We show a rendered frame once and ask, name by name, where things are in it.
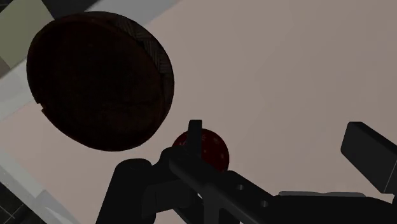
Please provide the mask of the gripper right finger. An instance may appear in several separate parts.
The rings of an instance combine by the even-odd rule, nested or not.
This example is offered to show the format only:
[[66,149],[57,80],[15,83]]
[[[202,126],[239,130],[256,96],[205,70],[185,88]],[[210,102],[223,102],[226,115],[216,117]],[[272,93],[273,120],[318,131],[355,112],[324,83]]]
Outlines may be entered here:
[[396,144],[363,122],[349,122],[340,151],[380,193],[394,195],[397,205]]

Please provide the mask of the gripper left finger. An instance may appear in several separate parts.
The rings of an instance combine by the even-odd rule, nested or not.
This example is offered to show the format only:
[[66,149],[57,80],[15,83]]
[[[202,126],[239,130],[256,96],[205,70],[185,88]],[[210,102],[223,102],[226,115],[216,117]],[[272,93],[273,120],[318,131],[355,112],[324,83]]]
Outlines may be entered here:
[[191,120],[183,146],[120,162],[95,224],[154,224],[173,210],[186,224],[271,224],[271,194],[234,171],[202,160],[202,122]]

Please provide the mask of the red ball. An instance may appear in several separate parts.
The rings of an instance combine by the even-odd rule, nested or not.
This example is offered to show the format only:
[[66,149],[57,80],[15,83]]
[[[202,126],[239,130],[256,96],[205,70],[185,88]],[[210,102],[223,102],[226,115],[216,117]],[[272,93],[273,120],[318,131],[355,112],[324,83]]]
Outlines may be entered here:
[[183,162],[196,169],[201,169],[207,163],[219,172],[227,171],[230,163],[229,150],[224,140],[205,128],[201,128],[201,161],[192,153]]

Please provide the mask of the dark brown round bowl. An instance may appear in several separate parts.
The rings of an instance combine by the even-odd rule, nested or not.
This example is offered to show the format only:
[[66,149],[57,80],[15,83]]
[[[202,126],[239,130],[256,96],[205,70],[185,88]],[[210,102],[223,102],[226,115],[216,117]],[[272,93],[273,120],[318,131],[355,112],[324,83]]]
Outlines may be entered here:
[[125,151],[145,143],[174,97],[171,60],[157,38],[106,11],[46,24],[30,44],[26,70],[47,119],[95,150]]

